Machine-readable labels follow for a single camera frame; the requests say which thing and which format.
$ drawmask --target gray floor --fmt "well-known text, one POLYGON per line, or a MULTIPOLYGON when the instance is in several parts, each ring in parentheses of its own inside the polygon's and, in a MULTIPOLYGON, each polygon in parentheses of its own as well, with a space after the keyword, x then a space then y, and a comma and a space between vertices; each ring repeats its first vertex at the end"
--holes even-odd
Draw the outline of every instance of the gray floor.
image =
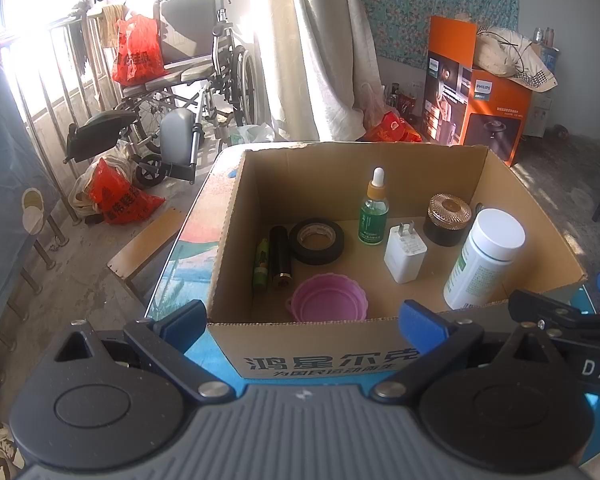
MULTIPOLYGON (((155 194, 167 198, 154 218, 168 206, 182 211, 189 209, 214 154, 214 146, 208 142, 202 153, 202 168, 195 186, 167 179, 154 188, 155 194)), ((600 196, 600 143, 577 137, 568 140, 527 139, 520 145, 516 160, 514 172, 569 241, 589 275, 594 277, 600 270, 600 221, 593 223, 591 214, 600 196)), ((144 314, 144 307, 126 293, 106 265, 149 221, 91 227, 84 224, 73 227, 70 222, 64 223, 62 228, 70 242, 52 253, 56 267, 47 271, 40 265, 33 272, 44 285, 42 293, 32 297, 29 288, 22 288, 19 301, 28 305, 29 320, 19 324, 7 312, 1 322, 4 331, 16 336, 18 342, 16 350, 10 354, 0 345, 0 367, 7 373, 0 392, 1 420, 7 420, 14 396, 54 333, 66 323, 86 318, 96 330, 113 330, 144 314)), ((141 292, 150 294, 167 252, 163 251, 134 280, 141 292)), ((595 287, 590 286, 589 290, 593 292, 595 287)))

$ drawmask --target metal screw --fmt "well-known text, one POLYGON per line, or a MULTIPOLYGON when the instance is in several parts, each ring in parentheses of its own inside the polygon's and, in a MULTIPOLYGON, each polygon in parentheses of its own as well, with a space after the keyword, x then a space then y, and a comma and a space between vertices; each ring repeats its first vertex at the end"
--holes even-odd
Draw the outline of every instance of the metal screw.
POLYGON ((395 381, 384 381, 376 384, 374 391, 378 397, 383 399, 397 399, 407 392, 407 387, 395 381))
POLYGON ((200 384, 198 387, 198 393, 209 399, 224 397, 229 391, 229 385, 222 381, 209 381, 208 383, 200 384))

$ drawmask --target dropper bottle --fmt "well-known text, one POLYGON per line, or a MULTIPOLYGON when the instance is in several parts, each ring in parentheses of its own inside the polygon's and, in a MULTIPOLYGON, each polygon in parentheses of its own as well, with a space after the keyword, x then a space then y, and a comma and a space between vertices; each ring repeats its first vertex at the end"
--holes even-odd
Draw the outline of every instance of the dropper bottle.
POLYGON ((373 180, 366 188, 366 198, 360 208, 358 238, 367 245, 378 245, 384 238, 389 203, 384 188, 384 170, 376 168, 373 180))

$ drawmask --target picture of appliance on box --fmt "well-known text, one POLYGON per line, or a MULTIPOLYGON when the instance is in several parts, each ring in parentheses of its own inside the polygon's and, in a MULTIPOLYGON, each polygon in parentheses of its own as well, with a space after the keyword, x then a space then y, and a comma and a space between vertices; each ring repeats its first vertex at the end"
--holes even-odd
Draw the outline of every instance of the picture of appliance on box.
POLYGON ((464 145, 488 146, 502 160, 509 160, 520 123, 520 119, 512 117, 471 114, 464 136, 464 145))
POLYGON ((469 102, 471 69, 429 52, 424 95, 426 134, 445 146, 457 144, 469 102))

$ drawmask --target pink silicone cup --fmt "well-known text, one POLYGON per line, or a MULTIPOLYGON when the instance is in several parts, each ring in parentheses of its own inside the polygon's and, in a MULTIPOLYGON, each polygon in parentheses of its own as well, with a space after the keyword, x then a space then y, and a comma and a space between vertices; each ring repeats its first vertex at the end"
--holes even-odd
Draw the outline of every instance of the pink silicone cup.
POLYGON ((286 307, 300 323, 359 321, 366 319, 368 301, 358 282, 328 272, 302 282, 286 307))

